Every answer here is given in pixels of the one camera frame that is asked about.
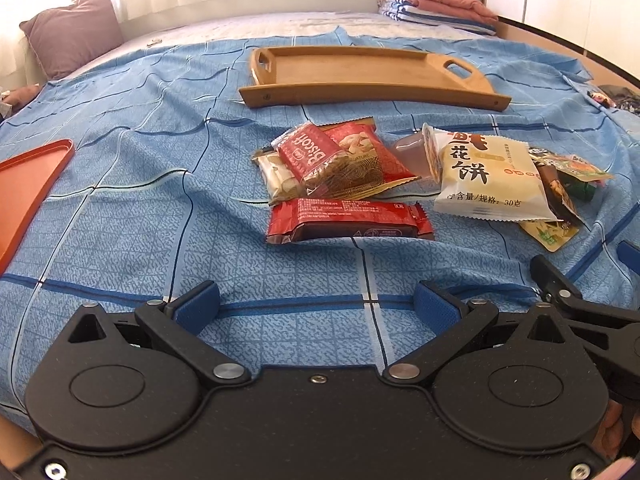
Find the person's right hand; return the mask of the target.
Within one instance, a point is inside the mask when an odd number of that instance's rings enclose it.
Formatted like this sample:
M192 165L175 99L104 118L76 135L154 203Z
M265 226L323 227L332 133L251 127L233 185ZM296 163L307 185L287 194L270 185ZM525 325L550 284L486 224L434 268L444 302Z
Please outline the person's right hand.
M611 463L598 475L599 479L618 479L634 466L636 460L631 456L618 456L624 437L623 405L613 400L608 407L594 436L591 447Z

